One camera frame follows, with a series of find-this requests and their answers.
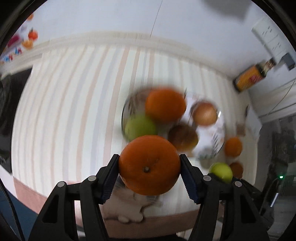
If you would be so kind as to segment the green apple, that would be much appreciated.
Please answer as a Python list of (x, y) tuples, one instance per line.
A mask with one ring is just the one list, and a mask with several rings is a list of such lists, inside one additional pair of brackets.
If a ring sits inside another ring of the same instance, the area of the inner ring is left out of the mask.
[(214, 174), (217, 178), (226, 184), (230, 184), (233, 178), (233, 173), (229, 165), (222, 162), (214, 163), (210, 169), (209, 173)]
[(141, 136), (156, 135), (157, 133), (156, 124), (144, 114), (131, 115), (127, 119), (124, 128), (124, 134), (128, 141), (133, 141)]

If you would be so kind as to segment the dark orange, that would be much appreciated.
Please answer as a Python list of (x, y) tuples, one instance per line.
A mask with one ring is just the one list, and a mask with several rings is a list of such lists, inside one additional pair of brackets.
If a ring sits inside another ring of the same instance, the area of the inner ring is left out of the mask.
[(241, 179), (243, 176), (243, 166), (240, 162), (233, 162), (229, 165), (232, 170), (233, 177)]

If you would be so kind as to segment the bright orange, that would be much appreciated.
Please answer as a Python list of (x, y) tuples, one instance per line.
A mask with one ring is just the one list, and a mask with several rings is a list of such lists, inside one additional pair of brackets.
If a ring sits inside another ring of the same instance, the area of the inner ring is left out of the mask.
[(236, 158), (240, 156), (242, 149), (243, 145), (240, 138), (232, 137), (225, 142), (224, 153), (227, 157)]

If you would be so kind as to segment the dark red apple front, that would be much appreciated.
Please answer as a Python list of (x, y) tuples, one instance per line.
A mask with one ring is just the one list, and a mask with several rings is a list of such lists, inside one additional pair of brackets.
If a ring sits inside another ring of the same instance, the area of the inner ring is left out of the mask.
[(191, 151), (198, 144), (196, 131), (184, 124), (173, 126), (168, 132), (168, 141), (179, 151)]

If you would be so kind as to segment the small orange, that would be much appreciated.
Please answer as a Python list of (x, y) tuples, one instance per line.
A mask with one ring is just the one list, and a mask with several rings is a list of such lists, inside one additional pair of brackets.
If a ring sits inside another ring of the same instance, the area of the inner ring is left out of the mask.
[(138, 137), (119, 157), (119, 174), (133, 192), (157, 196), (172, 189), (179, 178), (181, 162), (176, 148), (156, 135)]

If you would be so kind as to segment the red yellow apple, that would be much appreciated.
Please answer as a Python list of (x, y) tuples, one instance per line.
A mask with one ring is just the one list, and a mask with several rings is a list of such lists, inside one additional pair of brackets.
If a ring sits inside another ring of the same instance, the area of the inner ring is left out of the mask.
[(215, 106), (209, 102), (200, 102), (193, 111), (193, 121), (198, 126), (210, 126), (217, 121)]

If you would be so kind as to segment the large orange with stem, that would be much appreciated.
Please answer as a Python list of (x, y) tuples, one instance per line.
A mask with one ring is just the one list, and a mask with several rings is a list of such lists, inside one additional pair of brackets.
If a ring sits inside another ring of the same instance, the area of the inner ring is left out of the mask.
[(145, 101), (145, 114), (167, 124), (177, 121), (186, 111), (184, 96), (170, 88), (152, 90)]

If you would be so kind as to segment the oval floral plate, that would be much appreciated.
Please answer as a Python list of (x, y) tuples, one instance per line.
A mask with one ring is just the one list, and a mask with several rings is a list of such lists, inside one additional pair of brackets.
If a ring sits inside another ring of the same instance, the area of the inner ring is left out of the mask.
[[(128, 139), (124, 134), (126, 121), (134, 114), (145, 115), (145, 101), (151, 91), (152, 88), (139, 89), (130, 94), (125, 101), (121, 114), (121, 130), (127, 141)], [(186, 154), (189, 157), (195, 157), (199, 160), (214, 158), (222, 150), (225, 143), (225, 121), (221, 110), (214, 101), (193, 92), (185, 91), (184, 99), (186, 101), (186, 111), (179, 120), (167, 124), (153, 121), (158, 128), (157, 135), (168, 140), (168, 132), (173, 126), (180, 124), (188, 125), (196, 131), (199, 138), (198, 144), (191, 151), (178, 152), (180, 154)], [(193, 111), (200, 102), (209, 102), (215, 106), (218, 114), (215, 124), (210, 126), (198, 126), (194, 123)]]

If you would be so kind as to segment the brown label patch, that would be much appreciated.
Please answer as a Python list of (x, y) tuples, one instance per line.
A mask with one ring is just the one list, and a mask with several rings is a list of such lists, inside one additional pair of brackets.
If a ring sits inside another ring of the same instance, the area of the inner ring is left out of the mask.
[(244, 137), (246, 135), (246, 127), (244, 123), (236, 124), (236, 135)]

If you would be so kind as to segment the striped table cloth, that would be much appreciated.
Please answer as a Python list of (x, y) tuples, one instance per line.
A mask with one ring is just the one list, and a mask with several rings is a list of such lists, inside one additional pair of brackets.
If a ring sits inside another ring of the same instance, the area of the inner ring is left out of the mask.
[(251, 103), (217, 71), (142, 47), (33, 49), (11, 65), (32, 68), (16, 111), (11, 158), (16, 196), (34, 212), (59, 181), (80, 182), (121, 152), (121, 113), (133, 91), (164, 85), (208, 97), (221, 109), (229, 137)]

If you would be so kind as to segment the white paper napkin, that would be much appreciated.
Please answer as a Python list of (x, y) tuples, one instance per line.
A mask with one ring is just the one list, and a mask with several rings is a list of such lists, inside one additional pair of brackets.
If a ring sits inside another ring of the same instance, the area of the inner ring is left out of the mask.
[(258, 141), (262, 123), (252, 105), (250, 104), (246, 107), (245, 111), (245, 125), (253, 138)]

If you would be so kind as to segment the soy sauce bottle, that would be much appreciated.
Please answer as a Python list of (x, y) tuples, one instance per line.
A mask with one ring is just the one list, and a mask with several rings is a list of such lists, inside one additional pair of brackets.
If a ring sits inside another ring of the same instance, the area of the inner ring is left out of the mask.
[(233, 86), (237, 92), (243, 92), (260, 82), (267, 76), (267, 72), (276, 66), (273, 58), (256, 63), (241, 72), (233, 79)]

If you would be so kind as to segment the black gas stove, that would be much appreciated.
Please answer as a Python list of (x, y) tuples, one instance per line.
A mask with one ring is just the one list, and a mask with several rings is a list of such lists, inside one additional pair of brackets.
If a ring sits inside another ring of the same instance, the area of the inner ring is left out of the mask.
[(11, 137), (20, 97), (32, 68), (9, 74), (1, 80), (1, 166), (12, 173)]

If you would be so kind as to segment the black power adapter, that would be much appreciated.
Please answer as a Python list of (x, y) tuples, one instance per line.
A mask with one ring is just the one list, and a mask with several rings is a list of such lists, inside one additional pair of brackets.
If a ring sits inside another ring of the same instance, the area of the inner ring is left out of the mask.
[(293, 58), (290, 55), (290, 53), (286, 53), (282, 57), (282, 61), (285, 63), (285, 65), (287, 66), (287, 68), (288, 68), (289, 71), (291, 71), (293, 68), (295, 68), (295, 61), (293, 60)]

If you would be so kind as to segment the white wall sockets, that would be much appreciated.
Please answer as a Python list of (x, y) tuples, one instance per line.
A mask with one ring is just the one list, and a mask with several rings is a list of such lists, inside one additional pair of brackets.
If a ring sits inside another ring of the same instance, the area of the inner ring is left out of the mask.
[(270, 19), (262, 18), (252, 27), (251, 31), (269, 52), (275, 63), (280, 63), (282, 57), (288, 53), (288, 46), (280, 29)]

